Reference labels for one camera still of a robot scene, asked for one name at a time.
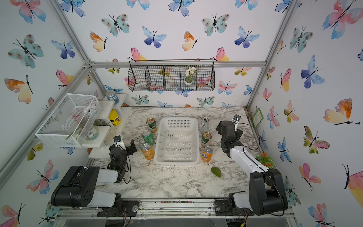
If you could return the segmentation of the green gold-top can white band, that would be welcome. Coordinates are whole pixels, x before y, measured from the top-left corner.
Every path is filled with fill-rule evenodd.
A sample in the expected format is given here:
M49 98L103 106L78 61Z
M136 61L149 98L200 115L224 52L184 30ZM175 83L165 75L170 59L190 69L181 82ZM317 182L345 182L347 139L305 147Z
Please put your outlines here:
M210 132L205 132L202 134L201 144L203 147L210 145L211 140L212 140L212 135L210 134Z

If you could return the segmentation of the orange Fanta can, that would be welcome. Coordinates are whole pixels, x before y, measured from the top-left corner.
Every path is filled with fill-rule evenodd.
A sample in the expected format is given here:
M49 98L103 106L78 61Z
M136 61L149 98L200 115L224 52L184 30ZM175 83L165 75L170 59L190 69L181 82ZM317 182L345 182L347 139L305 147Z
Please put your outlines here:
M209 162L213 155L213 148L211 146L205 146L202 149L201 159L204 162Z

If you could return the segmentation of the white silver tall can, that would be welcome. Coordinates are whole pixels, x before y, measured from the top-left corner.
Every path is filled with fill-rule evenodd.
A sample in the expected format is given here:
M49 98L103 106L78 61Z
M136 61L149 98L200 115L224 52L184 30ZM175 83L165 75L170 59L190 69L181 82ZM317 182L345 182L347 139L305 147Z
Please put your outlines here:
M202 117L200 120L199 132L204 134L209 131L209 119L207 117Z

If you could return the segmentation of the orange yellow soda can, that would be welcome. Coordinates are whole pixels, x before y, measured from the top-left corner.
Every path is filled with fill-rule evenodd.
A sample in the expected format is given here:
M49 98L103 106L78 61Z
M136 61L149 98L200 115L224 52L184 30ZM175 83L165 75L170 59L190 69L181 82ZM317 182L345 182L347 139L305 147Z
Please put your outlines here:
M148 144L148 143L145 143L142 145L141 147L141 151L145 157L146 160L152 160L155 156L155 153L153 151L153 147Z

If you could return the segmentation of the green soda can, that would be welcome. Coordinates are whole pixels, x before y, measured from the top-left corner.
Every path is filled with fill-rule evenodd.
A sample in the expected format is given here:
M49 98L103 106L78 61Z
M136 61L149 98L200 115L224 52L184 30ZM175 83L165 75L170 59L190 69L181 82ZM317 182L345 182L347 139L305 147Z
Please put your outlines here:
M153 145L155 143L153 134L151 131L149 130L145 130L142 134L142 137L144 139L144 142L149 144L149 145Z

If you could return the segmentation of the green gold-top beer can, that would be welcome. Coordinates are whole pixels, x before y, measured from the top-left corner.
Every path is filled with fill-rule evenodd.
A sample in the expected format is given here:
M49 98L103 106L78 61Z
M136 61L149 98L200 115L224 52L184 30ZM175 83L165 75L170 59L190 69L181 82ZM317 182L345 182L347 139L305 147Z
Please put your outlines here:
M157 123L156 123L156 120L154 118L148 118L147 119L147 125L151 129L151 132L152 133L156 133L157 132Z

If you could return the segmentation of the white plastic perforated basket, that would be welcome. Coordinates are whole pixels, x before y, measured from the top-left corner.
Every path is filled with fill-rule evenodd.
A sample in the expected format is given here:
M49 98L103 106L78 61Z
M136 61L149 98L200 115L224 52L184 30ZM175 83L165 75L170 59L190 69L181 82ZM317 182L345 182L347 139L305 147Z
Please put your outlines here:
M165 166L194 166L199 160L197 119L163 118L158 127L154 161Z

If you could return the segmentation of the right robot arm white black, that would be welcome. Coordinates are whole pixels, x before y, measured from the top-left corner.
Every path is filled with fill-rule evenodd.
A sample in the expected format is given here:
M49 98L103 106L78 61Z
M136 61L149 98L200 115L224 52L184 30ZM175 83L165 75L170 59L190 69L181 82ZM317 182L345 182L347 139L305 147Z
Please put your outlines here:
M237 128L238 122L221 121L216 131L221 138L222 151L235 161L249 176L247 192L232 193L229 200L233 208L249 209L261 216L285 212L288 208L284 181L281 173L270 169L254 158L240 141L243 132Z

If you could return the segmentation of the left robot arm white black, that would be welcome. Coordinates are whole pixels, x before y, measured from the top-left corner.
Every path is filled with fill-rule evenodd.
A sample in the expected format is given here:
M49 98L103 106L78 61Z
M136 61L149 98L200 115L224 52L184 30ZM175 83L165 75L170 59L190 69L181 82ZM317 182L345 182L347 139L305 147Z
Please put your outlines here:
M121 145L121 137L114 138L110 146L110 159L106 168L99 166L72 166L58 184L51 196L51 205L55 207L100 207L111 208L115 205L117 193L99 191L100 184L120 183L124 175L131 173L129 156L137 152L134 140L130 146Z

